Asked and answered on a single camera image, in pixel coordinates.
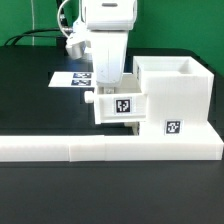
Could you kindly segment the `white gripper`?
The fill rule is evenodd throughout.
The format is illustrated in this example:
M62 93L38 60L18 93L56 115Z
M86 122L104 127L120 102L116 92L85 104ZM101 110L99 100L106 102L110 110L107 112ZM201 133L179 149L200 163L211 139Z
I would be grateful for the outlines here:
M114 88L121 83L129 31L137 18L137 0L82 0L96 84Z

